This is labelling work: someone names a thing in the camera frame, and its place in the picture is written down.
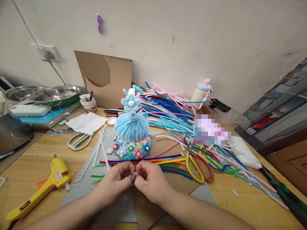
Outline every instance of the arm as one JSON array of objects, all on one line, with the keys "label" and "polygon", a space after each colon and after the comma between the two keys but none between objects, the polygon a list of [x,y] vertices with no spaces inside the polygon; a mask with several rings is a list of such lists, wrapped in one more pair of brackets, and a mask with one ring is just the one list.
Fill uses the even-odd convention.
[{"label": "arm", "polygon": [[113,166],[89,194],[28,225],[30,230],[68,230],[85,226],[100,210],[126,192],[134,180],[135,167],[130,161]]},{"label": "arm", "polygon": [[226,210],[177,192],[168,183],[157,164],[141,161],[136,171],[138,172],[135,180],[137,189],[144,193],[151,202],[161,206],[186,229],[254,229]]}]

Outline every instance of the cutting mat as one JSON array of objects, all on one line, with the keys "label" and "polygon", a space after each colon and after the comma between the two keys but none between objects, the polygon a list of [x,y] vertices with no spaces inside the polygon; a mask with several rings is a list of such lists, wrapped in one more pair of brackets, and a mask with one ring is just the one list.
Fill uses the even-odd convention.
[{"label": "cutting mat", "polygon": [[[111,148],[114,144],[114,138],[116,136],[114,128],[107,127],[106,135],[103,139],[104,147],[105,149]],[[155,136],[160,134],[161,132],[151,132],[151,136]],[[100,182],[101,179],[99,178],[92,178],[91,175],[104,175],[107,172],[106,167],[96,167],[92,168],[93,162],[90,162],[90,165],[88,168],[86,168],[86,165],[88,165],[90,159],[92,159],[92,156],[96,152],[98,142],[96,143],[95,147],[93,148],[92,152],[90,153],[88,159],[85,161],[84,165],[82,166],[78,176],[76,177],[75,181],[71,185],[70,191],[66,194],[64,197],[60,207],[88,194],[90,191],[92,191],[96,185]],[[102,149],[99,149],[97,162],[99,163],[100,160],[103,160],[103,152]],[[122,160],[115,152],[113,152],[111,155],[108,155],[108,160]],[[79,182],[79,175],[81,175],[85,171],[85,174],[82,178],[82,180]],[[204,200],[206,202],[209,202],[211,204],[215,205],[215,201],[213,199],[213,196],[211,194],[211,191],[207,184],[198,186],[192,193],[192,196]],[[108,221],[115,221],[115,222],[133,222],[137,223],[137,215],[134,209],[133,199],[131,192],[128,193],[127,196],[121,195],[115,201],[112,205],[102,210],[97,216],[96,219],[98,220],[108,220]],[[163,218],[161,218],[157,224],[176,224],[177,221],[174,220],[170,215],[166,215]]]}]

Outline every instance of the small flower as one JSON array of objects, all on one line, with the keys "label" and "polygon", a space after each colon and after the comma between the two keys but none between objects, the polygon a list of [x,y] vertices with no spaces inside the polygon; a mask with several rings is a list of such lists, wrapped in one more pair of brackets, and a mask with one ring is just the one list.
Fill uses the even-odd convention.
[{"label": "small flower", "polygon": [[132,146],[132,145],[130,145],[129,147],[128,147],[128,151],[129,152],[132,152],[134,150],[134,147]]},{"label": "small flower", "polygon": [[134,90],[135,90],[137,93],[141,93],[141,92],[142,92],[142,90],[141,90],[138,86],[133,85],[132,87],[134,88]]},{"label": "small flower", "polygon": [[143,157],[142,153],[143,153],[143,150],[137,149],[136,152],[133,155],[135,156],[135,159],[137,160],[137,159]]},{"label": "small flower", "polygon": [[107,148],[107,149],[106,149],[106,153],[107,153],[107,154],[113,153],[113,149],[112,149],[112,148]]},{"label": "small flower", "polygon": [[123,98],[121,100],[121,103],[124,105],[125,111],[137,111],[138,106],[141,104],[141,100],[138,98],[135,98],[133,94],[129,94],[127,98]]},{"label": "small flower", "polygon": [[118,149],[118,144],[113,145],[113,149],[117,150]]},{"label": "small flower", "polygon": [[146,145],[148,142],[150,142],[150,138],[146,137],[144,140],[141,141],[141,144]]},{"label": "small flower", "polygon": [[120,147],[119,148],[119,151],[117,151],[117,154],[120,156],[120,157],[123,157],[123,155],[127,154],[127,148],[125,147]]},{"label": "small flower", "polygon": [[135,148],[136,149],[140,149],[141,148],[141,143],[140,142],[135,143]]}]

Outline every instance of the pipe cleaner doll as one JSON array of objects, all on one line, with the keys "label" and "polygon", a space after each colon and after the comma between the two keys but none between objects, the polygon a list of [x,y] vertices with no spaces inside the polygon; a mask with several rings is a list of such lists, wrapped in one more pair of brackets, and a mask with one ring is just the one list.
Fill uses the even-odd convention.
[{"label": "pipe cleaner doll", "polygon": [[114,128],[118,137],[113,150],[125,160],[137,160],[143,158],[150,150],[149,124],[145,117],[147,113],[139,110],[142,91],[139,87],[133,85],[129,91],[123,91],[127,96],[121,103],[126,113],[121,114],[115,122]]}]

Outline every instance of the yellow glue gun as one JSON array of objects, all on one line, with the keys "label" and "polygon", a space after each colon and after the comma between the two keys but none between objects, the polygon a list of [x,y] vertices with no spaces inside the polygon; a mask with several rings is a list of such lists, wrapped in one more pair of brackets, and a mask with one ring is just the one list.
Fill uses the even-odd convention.
[{"label": "yellow glue gun", "polygon": [[50,165],[51,175],[43,184],[43,186],[25,203],[18,208],[15,208],[7,214],[6,219],[9,221],[17,220],[24,217],[28,212],[37,205],[54,187],[61,188],[65,185],[66,190],[69,190],[69,182],[71,177],[64,161],[54,155],[54,159]]}]

